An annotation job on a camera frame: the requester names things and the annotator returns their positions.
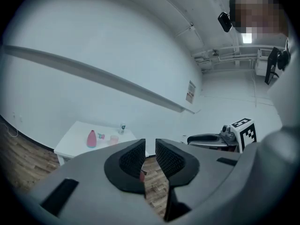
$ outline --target pink cup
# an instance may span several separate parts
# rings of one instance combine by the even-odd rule
[[[119,137],[115,135],[111,135],[111,139],[109,141],[110,145],[116,145],[118,143]]]

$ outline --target wooden floor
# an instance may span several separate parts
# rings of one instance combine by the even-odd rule
[[[39,180],[59,168],[56,155],[18,135],[12,138],[0,118],[0,165],[13,187],[27,193]],[[10,134],[15,131],[9,128]],[[168,180],[154,157],[146,159],[143,168],[146,201],[161,217],[165,215]]]

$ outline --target white table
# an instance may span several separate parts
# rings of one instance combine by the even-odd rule
[[[89,148],[86,145],[87,138],[91,130],[95,131],[97,137],[97,145],[95,148]],[[122,135],[118,133],[118,130],[118,128],[103,127],[77,121],[63,136],[59,144],[54,149],[54,153],[57,155],[60,165],[64,165],[65,160],[69,160],[85,152],[110,146],[109,141],[111,135],[116,135],[119,137],[118,143],[136,140],[136,137],[130,130],[125,129],[124,134]],[[98,133],[104,134],[105,139],[100,139],[98,137]]]

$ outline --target ceiling light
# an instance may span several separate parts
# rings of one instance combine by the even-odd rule
[[[252,33],[242,33],[243,43],[252,43]]]

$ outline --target ceiling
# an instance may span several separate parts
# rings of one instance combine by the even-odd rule
[[[211,56],[203,51],[243,45],[235,29],[224,32],[217,17],[229,12],[229,0],[130,0],[158,17],[194,57]],[[284,46],[283,35],[254,39],[251,45]],[[257,47],[241,48],[238,53],[255,53]]]

